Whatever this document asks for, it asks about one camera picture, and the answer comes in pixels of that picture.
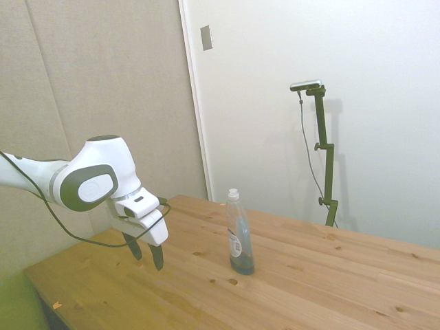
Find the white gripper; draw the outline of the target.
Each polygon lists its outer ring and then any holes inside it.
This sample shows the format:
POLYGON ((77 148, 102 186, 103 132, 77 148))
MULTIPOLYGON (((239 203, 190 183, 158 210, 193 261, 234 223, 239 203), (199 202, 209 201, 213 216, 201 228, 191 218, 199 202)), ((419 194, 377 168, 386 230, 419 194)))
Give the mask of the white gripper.
POLYGON ((142 259, 142 251, 135 238, 140 237, 149 243, 155 268, 160 271, 164 266, 161 244, 168 238, 168 229, 158 199, 108 199, 107 206, 111 214, 111 225, 123 232, 126 245, 135 259, 142 259))

